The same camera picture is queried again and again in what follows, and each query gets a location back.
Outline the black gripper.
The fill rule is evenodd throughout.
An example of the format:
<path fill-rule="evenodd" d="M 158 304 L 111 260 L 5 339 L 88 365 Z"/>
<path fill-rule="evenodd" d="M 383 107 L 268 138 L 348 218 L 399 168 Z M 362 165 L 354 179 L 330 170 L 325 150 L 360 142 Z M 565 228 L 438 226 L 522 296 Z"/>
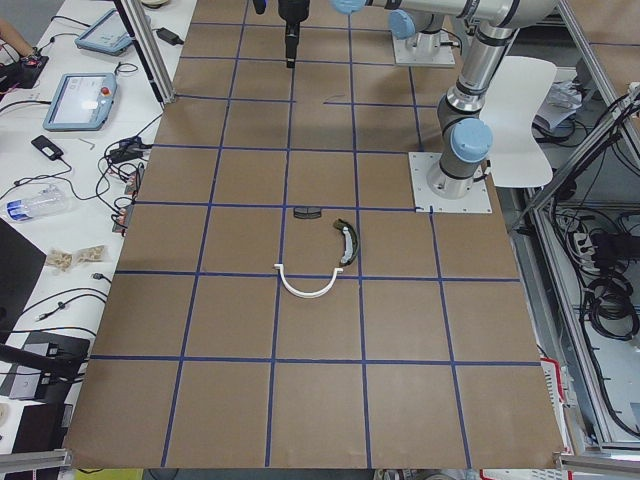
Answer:
<path fill-rule="evenodd" d="M 253 0 L 253 7 L 258 15 L 262 15 L 267 7 L 267 0 Z M 299 44 L 299 24 L 309 16 L 309 0 L 277 0 L 279 17 L 286 22 L 285 25 L 285 59 L 286 67 L 294 68 L 296 65 L 297 49 Z"/>

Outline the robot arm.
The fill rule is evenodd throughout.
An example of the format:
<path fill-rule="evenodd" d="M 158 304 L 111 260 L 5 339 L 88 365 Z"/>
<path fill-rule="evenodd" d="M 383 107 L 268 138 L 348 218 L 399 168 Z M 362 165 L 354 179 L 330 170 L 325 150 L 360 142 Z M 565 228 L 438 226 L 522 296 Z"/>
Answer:
<path fill-rule="evenodd" d="M 438 119 L 443 152 L 427 174 L 434 193 L 450 199 L 465 196 L 474 174 L 492 146 L 493 134 L 479 119 L 485 94 L 513 38 L 521 28 L 544 19 L 555 1 L 333 1 L 332 7 L 350 15 L 365 7 L 388 10 L 394 35 L 409 26 L 413 13 L 454 16 L 480 21 L 456 83 L 441 98 Z"/>
<path fill-rule="evenodd" d="M 392 36 L 404 40 L 409 47 L 434 52 L 441 44 L 445 16 L 417 10 L 392 10 L 388 27 Z"/>

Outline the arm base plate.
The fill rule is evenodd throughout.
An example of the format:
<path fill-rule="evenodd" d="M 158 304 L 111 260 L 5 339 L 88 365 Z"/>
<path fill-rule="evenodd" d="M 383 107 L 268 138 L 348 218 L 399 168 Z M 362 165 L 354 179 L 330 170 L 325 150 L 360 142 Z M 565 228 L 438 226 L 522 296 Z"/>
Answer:
<path fill-rule="evenodd" d="M 440 153 L 410 152 L 414 209 L 421 213 L 491 214 L 492 207 L 482 169 L 468 179 L 448 177 L 440 168 Z"/>
<path fill-rule="evenodd" d="M 395 63 L 399 66 L 453 68 L 454 43 L 441 30 L 438 34 L 418 33 L 411 38 L 393 38 Z"/>

